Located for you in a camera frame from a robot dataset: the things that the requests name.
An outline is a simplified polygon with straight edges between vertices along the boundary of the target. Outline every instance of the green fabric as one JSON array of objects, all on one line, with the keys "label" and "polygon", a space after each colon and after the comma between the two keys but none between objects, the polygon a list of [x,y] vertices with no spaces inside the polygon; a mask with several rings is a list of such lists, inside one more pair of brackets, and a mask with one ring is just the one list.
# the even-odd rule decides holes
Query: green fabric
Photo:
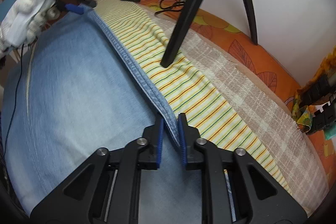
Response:
[{"label": "green fabric", "polygon": [[336,124],[324,130],[324,137],[326,140],[336,137]]}]

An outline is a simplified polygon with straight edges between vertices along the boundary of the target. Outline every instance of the white glove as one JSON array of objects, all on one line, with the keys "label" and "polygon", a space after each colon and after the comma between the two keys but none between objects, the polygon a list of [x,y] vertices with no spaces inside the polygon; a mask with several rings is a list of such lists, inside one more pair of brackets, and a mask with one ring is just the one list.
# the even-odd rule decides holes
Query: white glove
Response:
[{"label": "white glove", "polygon": [[30,44],[41,33],[45,12],[55,0],[17,0],[0,24],[0,58],[9,47]]}]

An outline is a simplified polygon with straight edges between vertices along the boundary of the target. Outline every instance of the striped fabric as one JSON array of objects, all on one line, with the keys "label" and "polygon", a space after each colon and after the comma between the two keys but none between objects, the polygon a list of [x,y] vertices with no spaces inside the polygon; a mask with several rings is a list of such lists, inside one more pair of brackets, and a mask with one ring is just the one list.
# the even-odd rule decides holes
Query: striped fabric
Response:
[{"label": "striped fabric", "polygon": [[291,190],[266,147],[205,75],[179,52],[171,66],[160,66],[168,39],[140,6],[120,0],[97,0],[97,14],[112,29],[163,94],[176,117],[218,147],[248,151],[289,193]]}]

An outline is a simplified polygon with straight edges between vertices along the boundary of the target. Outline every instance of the beige plaid towel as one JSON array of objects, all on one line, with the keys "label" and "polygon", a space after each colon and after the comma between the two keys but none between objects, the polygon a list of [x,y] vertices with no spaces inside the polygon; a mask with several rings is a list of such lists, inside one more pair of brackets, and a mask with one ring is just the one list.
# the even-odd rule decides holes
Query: beige plaid towel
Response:
[{"label": "beige plaid towel", "polygon": [[[175,23],[148,16],[170,37]],[[292,195],[310,215],[328,192],[326,174],[308,138],[293,119],[226,57],[228,53],[189,30],[181,50],[257,134],[276,160]]]}]

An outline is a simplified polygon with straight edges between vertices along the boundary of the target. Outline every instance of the cloth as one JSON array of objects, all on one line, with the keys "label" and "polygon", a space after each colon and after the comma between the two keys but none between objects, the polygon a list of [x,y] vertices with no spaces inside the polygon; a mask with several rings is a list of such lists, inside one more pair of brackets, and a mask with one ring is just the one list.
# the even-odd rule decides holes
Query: cloth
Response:
[{"label": "cloth", "polygon": [[[153,10],[147,13],[170,37],[174,22],[155,17]],[[188,31],[181,50],[209,77],[269,149],[288,181],[293,197],[311,214],[328,192],[327,178],[314,148],[307,144],[309,140],[304,138],[293,119],[243,75],[225,52],[206,42],[195,31]]]},{"label": "cloth", "polygon": [[297,104],[297,100],[295,99],[293,111],[295,112],[295,114],[292,115],[292,118],[297,123],[299,129],[303,133],[308,132],[313,123],[312,114],[315,112],[315,107],[314,106],[303,106],[299,109],[299,105]]},{"label": "cloth", "polygon": [[160,66],[168,39],[141,7],[120,0],[97,0],[95,11],[163,94],[176,116],[186,113],[188,124],[219,148],[245,148],[291,193],[267,148],[182,52],[168,68]]},{"label": "cloth", "polygon": [[[19,73],[16,66],[4,91],[3,140]],[[201,221],[200,172],[182,169],[170,129],[173,112],[141,73],[93,10],[68,13],[24,55],[6,165],[28,215],[97,148],[124,147],[159,111],[169,131],[160,169],[142,172],[139,223]]]}]

